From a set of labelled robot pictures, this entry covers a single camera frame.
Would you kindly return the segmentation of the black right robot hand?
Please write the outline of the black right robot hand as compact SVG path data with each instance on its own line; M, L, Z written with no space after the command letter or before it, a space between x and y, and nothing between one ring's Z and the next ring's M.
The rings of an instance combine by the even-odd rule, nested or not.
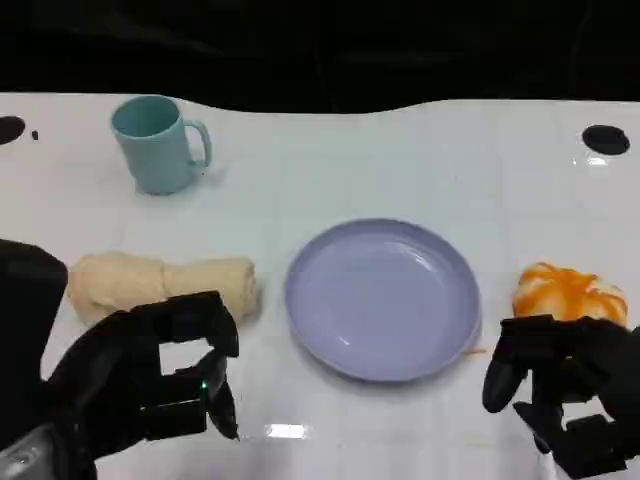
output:
M504 319L482 403L512 406L572 479L623 471L639 454L639 332L591 317Z

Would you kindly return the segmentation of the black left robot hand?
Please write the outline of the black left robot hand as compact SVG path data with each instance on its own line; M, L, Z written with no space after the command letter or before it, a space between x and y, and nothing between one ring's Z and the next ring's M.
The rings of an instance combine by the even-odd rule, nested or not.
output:
M47 381L56 414L56 478L94 479L99 458L209 425L238 439L227 380L227 361L238 355L235 321L216 291L99 321Z

